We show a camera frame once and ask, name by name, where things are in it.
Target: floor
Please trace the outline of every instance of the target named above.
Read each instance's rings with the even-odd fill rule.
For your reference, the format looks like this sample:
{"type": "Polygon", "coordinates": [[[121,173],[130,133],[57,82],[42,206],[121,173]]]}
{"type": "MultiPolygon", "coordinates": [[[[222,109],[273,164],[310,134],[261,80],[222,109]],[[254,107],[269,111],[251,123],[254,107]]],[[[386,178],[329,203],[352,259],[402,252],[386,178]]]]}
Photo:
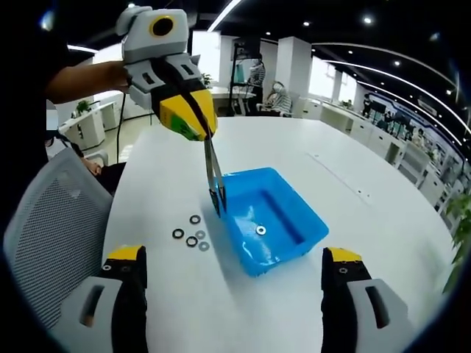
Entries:
{"type": "MultiPolygon", "coordinates": [[[[150,119],[149,116],[145,116],[143,118],[134,118],[123,122],[119,133],[119,160],[116,160],[117,128],[106,131],[105,140],[99,146],[85,150],[83,152],[84,155],[87,156],[87,154],[105,150],[108,153],[108,164],[126,162],[140,133],[151,125],[150,119]]],[[[155,115],[152,115],[152,125],[155,124],[160,124],[160,122],[155,115]]]]}

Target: black rubber washer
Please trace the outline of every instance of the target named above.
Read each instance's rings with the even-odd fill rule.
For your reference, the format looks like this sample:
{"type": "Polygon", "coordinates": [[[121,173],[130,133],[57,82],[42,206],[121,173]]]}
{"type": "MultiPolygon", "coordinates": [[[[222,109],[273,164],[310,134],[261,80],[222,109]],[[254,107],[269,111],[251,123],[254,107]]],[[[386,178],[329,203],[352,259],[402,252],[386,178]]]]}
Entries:
{"type": "Polygon", "coordinates": [[[191,224],[198,224],[199,222],[201,222],[201,217],[199,217],[198,215],[192,215],[190,217],[191,224]]]}
{"type": "Polygon", "coordinates": [[[190,248],[194,248],[196,245],[198,245],[198,239],[194,236],[186,238],[186,245],[190,248]]]}
{"type": "Polygon", "coordinates": [[[171,236],[174,237],[175,239],[181,239],[183,238],[183,235],[185,235],[185,232],[181,228],[176,228],[172,233],[171,236]]]}

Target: ceiling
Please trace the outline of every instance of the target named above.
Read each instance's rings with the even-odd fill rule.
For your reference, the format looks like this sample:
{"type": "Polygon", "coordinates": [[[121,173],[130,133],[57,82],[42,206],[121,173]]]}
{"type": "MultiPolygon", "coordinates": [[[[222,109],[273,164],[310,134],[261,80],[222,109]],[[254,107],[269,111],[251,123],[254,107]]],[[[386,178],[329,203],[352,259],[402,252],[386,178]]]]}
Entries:
{"type": "MultiPolygon", "coordinates": [[[[102,49],[119,42],[114,35],[114,25],[128,2],[115,0],[110,5],[108,1],[56,0],[55,5],[50,6],[55,9],[54,29],[69,44],[102,49]]],[[[228,2],[134,0],[135,4],[149,4],[154,8],[183,8],[195,29],[207,29],[228,2]]],[[[465,6],[465,1],[457,0],[243,0],[217,30],[223,35],[249,35],[275,41],[295,36],[309,43],[354,43],[404,54],[429,65],[451,82],[456,82],[458,77],[458,94],[455,85],[445,78],[396,54],[357,46],[313,47],[316,49],[313,54],[322,59],[376,68],[412,82],[432,93],[466,121],[468,114],[463,109],[470,105],[471,99],[471,60],[468,45],[462,43],[464,33],[468,32],[465,6]],[[363,22],[366,15],[372,19],[370,25],[363,22]],[[395,60],[400,61],[399,67],[393,65],[395,60]],[[447,95],[446,90],[451,90],[452,94],[447,95]]],[[[90,56],[84,53],[74,55],[73,61],[77,63],[90,56]]],[[[362,68],[353,70],[345,65],[337,65],[337,68],[350,75],[357,74],[357,79],[415,104],[417,97],[426,96],[396,79],[362,68]]],[[[433,99],[427,98],[427,102],[442,115],[439,120],[457,138],[471,140],[471,135],[465,134],[464,127],[450,112],[433,99]]],[[[463,144],[461,150],[471,158],[471,141],[463,144]]]]}

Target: white desk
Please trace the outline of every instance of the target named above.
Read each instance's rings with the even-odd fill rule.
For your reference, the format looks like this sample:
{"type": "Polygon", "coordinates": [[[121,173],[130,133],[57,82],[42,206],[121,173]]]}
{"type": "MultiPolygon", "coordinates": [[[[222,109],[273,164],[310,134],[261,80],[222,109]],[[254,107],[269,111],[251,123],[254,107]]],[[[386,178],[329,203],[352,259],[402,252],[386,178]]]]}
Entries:
{"type": "Polygon", "coordinates": [[[361,254],[372,277],[407,303],[413,324],[431,315],[444,284],[437,278],[453,259],[450,234],[387,162],[330,126],[302,119],[219,119],[214,145],[224,173],[278,170],[330,234],[304,257],[248,277],[211,204],[203,144],[148,128],[121,177],[104,254],[122,244],[147,247],[150,352],[320,352],[325,246],[361,254]],[[190,225],[193,214],[202,216],[199,225],[190,225]],[[175,228],[205,230],[211,248],[188,248],[171,237],[175,228]]]}
{"type": "Polygon", "coordinates": [[[105,139],[101,107],[77,118],[70,118],[59,126],[59,132],[79,145],[80,149],[98,146],[105,139]]]}
{"type": "Polygon", "coordinates": [[[102,121],[105,131],[118,127],[120,108],[117,102],[112,101],[111,103],[100,105],[97,109],[102,111],[102,121]]]}
{"type": "MultiPolygon", "coordinates": [[[[218,112],[218,107],[220,107],[222,104],[227,104],[227,103],[222,102],[220,104],[217,101],[229,99],[229,88],[212,87],[210,88],[209,91],[213,95],[213,100],[215,101],[214,102],[215,110],[216,112],[218,112]]],[[[241,107],[242,115],[247,115],[247,110],[245,109],[244,101],[252,97],[255,97],[255,94],[250,93],[249,88],[240,88],[240,87],[233,88],[233,99],[237,99],[239,107],[241,107]]]]}

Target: hand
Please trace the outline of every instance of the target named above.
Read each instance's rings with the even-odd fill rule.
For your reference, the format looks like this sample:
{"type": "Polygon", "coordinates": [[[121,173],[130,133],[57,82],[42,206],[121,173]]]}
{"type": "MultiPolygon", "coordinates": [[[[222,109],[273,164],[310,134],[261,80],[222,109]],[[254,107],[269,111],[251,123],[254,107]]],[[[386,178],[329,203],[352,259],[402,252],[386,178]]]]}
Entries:
{"type": "Polygon", "coordinates": [[[94,176],[100,175],[102,173],[102,167],[100,167],[98,163],[88,162],[87,168],[94,176]]]}

